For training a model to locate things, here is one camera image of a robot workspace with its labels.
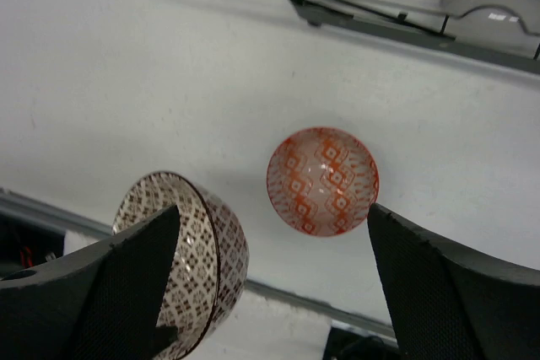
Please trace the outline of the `red patterned bowl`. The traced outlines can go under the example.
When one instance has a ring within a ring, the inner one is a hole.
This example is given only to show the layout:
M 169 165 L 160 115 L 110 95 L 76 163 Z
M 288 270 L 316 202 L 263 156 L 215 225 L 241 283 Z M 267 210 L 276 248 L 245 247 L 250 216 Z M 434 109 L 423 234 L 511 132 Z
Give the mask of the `red patterned bowl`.
M 297 131 L 279 144 L 267 166 L 266 186 L 273 209 L 291 228 L 332 237 L 367 218 L 380 177 L 360 140 L 318 126 Z

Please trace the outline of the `brown patterned bowl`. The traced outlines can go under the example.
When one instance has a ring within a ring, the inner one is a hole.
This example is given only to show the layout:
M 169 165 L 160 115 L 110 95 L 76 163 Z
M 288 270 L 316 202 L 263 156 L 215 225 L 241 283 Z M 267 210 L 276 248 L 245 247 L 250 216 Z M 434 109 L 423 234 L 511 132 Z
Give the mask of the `brown patterned bowl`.
M 120 233 L 172 205 L 181 226 L 157 325 L 175 327 L 177 337 L 157 351 L 158 359 L 188 356 L 228 319 L 243 293 L 250 257 L 233 210 L 174 172 L 140 178 L 124 196 L 113 231 Z

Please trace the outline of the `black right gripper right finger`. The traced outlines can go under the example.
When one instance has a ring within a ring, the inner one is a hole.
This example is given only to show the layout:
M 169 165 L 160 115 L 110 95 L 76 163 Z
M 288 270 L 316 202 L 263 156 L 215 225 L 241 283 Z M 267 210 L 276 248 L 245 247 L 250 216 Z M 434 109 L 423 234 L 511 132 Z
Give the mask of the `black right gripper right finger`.
M 376 267 L 404 359 L 537 359 L 539 272 L 374 204 Z

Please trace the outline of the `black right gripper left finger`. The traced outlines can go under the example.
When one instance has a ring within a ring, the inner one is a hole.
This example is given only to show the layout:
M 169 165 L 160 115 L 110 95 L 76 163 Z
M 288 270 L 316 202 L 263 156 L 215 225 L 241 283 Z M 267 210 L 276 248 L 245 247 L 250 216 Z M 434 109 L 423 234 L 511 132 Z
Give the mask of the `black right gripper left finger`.
M 151 359 L 180 231 L 167 207 L 108 239 L 1 281 L 3 359 Z

